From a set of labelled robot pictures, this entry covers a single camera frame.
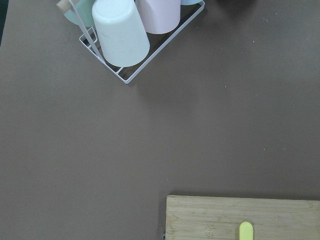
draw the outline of wood grain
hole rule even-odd
[[[250,222],[255,240],[320,240],[320,201],[169,195],[166,240],[238,240]]]

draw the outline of rack handle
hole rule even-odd
[[[76,4],[79,1],[80,0],[72,0],[73,4]],[[69,0],[60,0],[56,5],[63,12],[63,14],[65,14],[72,8]]]

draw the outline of bamboo board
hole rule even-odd
[[[320,240],[320,201],[169,195],[166,240],[238,240],[250,222],[254,240]]]

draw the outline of white wire rack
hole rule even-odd
[[[202,10],[205,8],[205,2],[190,6],[181,6],[181,20],[179,25],[171,32],[165,34],[147,34],[150,41],[150,51],[143,61],[130,67],[113,66],[103,57],[99,39],[94,27],[87,29],[75,8],[75,5],[69,0],[78,25],[83,32],[79,40],[106,68],[116,75],[125,84],[130,83],[138,73],[182,30],[184,29]]]

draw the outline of yellow object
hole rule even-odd
[[[254,240],[254,227],[250,222],[241,223],[239,231],[240,240]]]

